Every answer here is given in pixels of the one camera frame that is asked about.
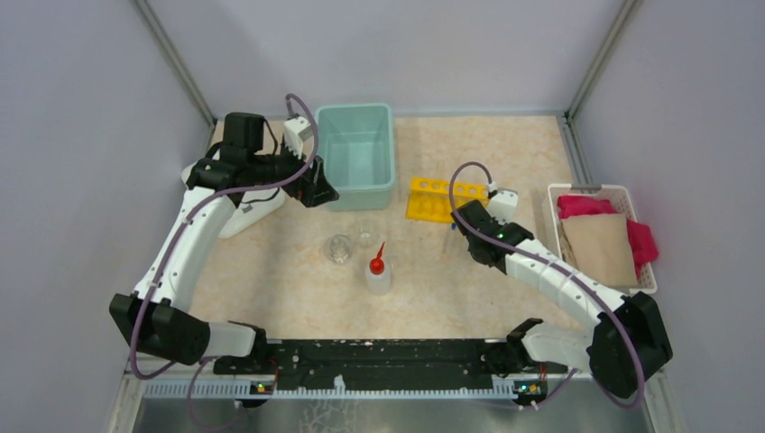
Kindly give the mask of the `clear glass beaker front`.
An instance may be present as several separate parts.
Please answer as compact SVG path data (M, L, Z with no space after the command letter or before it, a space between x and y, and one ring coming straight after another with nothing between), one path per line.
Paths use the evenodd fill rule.
M347 235L332 235L326 240L323 251L332 263L345 264L353 257L353 243Z

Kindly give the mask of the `yellow test tube rack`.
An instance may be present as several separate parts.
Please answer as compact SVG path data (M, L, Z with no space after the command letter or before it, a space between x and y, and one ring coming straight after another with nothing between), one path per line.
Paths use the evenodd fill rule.
M454 220L448 189L447 180L413 178L405 217L430 223L452 224ZM454 187L454 198L458 207L474 199L485 207L488 204L488 189L484 185L458 182Z

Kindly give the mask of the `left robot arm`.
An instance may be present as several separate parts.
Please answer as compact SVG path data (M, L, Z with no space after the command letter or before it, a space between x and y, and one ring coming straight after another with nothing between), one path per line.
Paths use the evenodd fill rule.
M138 356L166 360L168 366L193 365L234 357L248 373L263 371L271 360L264 330L235 322L209 323L188 311L210 251L248 193L276 190L317 207L339 198L316 153L305 154L307 140L318 140L311 113L292 114L284 123L275 153L264 154L261 115L230 113L223 138L189 170L187 189L171 233L142 280L128 295L116 294L109 313L130 347L133 374L147 380Z

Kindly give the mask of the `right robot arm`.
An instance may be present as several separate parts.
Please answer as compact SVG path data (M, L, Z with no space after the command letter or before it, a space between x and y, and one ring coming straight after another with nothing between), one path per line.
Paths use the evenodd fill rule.
M639 398L646 381L673 357L659 306L596 281L556 255L524 227L500 224L477 200L452 210L471 257L555 302L580 326L530 318L508 335L513 368L551 362L589 373L612 397Z

